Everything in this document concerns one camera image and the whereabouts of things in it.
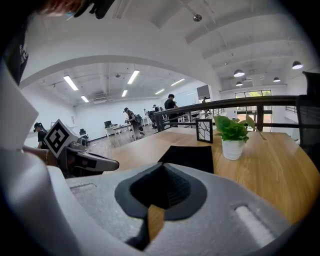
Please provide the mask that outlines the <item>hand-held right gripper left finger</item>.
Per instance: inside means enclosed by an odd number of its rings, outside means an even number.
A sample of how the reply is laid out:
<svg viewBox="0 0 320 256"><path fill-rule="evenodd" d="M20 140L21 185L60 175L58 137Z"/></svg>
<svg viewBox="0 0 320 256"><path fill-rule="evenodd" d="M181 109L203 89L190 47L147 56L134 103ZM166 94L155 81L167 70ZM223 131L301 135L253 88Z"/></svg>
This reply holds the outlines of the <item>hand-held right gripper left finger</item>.
<svg viewBox="0 0 320 256"><path fill-rule="evenodd" d="M150 202L163 165L68 179L72 221L92 250L162 250L163 211Z"/></svg>

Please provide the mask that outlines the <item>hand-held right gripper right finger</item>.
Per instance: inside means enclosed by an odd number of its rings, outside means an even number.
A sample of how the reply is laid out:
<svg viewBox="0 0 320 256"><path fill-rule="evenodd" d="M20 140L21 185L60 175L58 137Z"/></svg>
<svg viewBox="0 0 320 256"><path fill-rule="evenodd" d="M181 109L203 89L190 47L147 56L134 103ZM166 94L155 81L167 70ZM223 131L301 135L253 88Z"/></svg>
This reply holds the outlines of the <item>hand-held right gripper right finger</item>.
<svg viewBox="0 0 320 256"><path fill-rule="evenodd" d="M176 164L171 167L201 181L207 197L191 217L165 221L144 250L148 256L259 255L291 226L269 202L233 180Z"/></svg>

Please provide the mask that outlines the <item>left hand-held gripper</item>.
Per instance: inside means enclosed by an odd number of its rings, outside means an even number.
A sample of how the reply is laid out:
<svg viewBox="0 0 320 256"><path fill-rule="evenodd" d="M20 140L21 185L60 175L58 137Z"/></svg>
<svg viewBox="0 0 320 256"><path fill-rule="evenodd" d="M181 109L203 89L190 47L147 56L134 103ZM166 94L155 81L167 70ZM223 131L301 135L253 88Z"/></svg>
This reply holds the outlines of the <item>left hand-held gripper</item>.
<svg viewBox="0 0 320 256"><path fill-rule="evenodd" d="M68 160L74 160L74 166L90 172L109 172L119 168L116 160L87 152L86 140L78 137L66 124L58 119L44 137L50 151L56 158L58 168L65 178L73 178L69 171Z"/></svg>

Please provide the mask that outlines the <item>black drawstring bag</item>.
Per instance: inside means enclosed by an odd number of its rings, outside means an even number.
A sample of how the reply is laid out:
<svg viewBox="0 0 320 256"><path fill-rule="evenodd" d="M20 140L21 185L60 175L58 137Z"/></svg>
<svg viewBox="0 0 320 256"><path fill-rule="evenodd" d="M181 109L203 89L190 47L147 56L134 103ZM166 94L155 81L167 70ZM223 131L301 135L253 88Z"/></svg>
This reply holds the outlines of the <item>black drawstring bag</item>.
<svg viewBox="0 0 320 256"><path fill-rule="evenodd" d="M158 162L185 166L210 174L214 173L211 146L171 145Z"/></svg>

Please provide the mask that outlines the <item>person's left forearm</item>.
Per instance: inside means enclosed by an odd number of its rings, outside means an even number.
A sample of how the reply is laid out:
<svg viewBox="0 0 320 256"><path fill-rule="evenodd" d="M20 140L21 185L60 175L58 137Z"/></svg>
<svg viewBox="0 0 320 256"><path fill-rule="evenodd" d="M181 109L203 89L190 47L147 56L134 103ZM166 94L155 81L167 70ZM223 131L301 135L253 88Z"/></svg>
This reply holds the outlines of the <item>person's left forearm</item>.
<svg viewBox="0 0 320 256"><path fill-rule="evenodd" d="M39 157L47 166L57 167L57 159L49 149L32 148L23 146L22 150Z"/></svg>

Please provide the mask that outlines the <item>white desk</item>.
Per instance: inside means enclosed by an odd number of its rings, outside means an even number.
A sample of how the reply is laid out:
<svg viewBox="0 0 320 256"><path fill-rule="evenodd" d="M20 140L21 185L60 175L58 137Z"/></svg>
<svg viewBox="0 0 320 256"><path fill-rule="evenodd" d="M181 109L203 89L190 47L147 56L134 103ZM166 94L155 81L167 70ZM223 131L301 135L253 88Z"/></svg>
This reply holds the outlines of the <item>white desk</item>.
<svg viewBox="0 0 320 256"><path fill-rule="evenodd" d="M132 132L132 125L131 124L124 124L124 125L111 125L110 127L106 127L104 129L105 135L109 138L111 135L121 134L123 131Z"/></svg>

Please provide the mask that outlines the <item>black swivel office chair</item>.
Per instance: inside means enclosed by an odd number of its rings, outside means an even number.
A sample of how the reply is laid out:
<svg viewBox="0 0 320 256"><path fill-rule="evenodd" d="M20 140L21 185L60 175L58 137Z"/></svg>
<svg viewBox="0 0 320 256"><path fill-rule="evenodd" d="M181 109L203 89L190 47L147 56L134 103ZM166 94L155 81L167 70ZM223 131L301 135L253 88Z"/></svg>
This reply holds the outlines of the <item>black swivel office chair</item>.
<svg viewBox="0 0 320 256"><path fill-rule="evenodd" d="M157 128L157 119L156 119L156 117L155 117L155 110L151 110L151 111L148 111L147 113L148 113L148 117L149 117L149 119L151 120L151 123L152 123L152 128L153 129L156 129Z"/></svg>

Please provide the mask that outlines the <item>green plant in white pot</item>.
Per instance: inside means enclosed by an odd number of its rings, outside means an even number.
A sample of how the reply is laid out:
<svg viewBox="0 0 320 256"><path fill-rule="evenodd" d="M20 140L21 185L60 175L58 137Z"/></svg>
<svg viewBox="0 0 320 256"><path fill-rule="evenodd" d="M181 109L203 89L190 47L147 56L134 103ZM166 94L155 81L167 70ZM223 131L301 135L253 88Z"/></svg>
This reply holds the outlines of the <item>green plant in white pot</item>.
<svg viewBox="0 0 320 256"><path fill-rule="evenodd" d="M245 146L249 140L248 128L255 131L255 122L246 115L245 120L229 119L227 116L217 115L213 117L216 131L216 136L221 137L222 153L227 160L238 160Z"/></svg>

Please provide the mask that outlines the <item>ceiling tube lights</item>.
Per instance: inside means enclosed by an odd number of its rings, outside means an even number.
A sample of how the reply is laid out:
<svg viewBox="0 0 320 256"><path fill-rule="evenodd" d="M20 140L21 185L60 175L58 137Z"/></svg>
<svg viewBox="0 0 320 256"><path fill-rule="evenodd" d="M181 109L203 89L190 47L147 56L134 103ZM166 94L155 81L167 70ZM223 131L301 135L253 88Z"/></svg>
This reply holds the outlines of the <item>ceiling tube lights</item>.
<svg viewBox="0 0 320 256"><path fill-rule="evenodd" d="M113 101L122 99L152 98L161 95L166 88L184 82L186 79L172 71L153 71L135 69L123 73L96 73L70 77L65 75L63 81L71 90L79 93L86 103L93 99L112 97Z"/></svg>

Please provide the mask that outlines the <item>glazed entrance window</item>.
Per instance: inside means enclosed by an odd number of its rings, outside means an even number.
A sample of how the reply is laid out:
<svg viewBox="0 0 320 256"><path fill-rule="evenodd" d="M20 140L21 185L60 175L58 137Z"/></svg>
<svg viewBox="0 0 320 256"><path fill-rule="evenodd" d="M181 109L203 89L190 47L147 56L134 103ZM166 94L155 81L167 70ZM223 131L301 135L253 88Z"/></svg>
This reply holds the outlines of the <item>glazed entrance window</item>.
<svg viewBox="0 0 320 256"><path fill-rule="evenodd" d="M258 91L247 91L235 93L235 98L252 98L252 97L266 97L271 96L271 90L258 90ZM243 121L246 116L249 115L255 122L257 121L257 106L238 106L236 109L237 119ZM263 107L263 122L272 123L273 107L264 106Z"/></svg>

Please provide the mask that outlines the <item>black mesh office chair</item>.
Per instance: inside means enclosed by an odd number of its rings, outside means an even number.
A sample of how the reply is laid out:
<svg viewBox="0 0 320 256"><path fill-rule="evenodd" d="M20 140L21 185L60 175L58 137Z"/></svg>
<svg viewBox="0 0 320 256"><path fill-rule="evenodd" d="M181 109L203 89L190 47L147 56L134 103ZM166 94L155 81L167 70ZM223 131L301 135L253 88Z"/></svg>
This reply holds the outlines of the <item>black mesh office chair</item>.
<svg viewBox="0 0 320 256"><path fill-rule="evenodd" d="M300 147L320 172L320 73L302 72L306 94L296 97Z"/></svg>

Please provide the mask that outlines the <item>person's black shirt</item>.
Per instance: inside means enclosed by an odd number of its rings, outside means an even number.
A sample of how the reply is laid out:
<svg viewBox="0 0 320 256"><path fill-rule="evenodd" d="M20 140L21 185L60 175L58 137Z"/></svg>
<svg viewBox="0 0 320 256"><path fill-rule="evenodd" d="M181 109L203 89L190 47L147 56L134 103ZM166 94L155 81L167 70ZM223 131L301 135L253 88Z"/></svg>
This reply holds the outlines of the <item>person's black shirt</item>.
<svg viewBox="0 0 320 256"><path fill-rule="evenodd" d="M29 58L26 46L27 28L28 23L25 22L4 51L4 62L17 85L21 82Z"/></svg>

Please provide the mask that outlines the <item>black picture frame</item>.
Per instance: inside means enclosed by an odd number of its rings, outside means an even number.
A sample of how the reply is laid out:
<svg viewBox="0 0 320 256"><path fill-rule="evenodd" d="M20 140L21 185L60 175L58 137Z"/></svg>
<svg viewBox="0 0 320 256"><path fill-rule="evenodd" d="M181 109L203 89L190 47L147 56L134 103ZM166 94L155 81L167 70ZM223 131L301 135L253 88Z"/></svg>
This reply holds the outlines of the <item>black picture frame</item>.
<svg viewBox="0 0 320 256"><path fill-rule="evenodd" d="M211 119L196 119L196 138L199 142L213 143L213 122Z"/></svg>

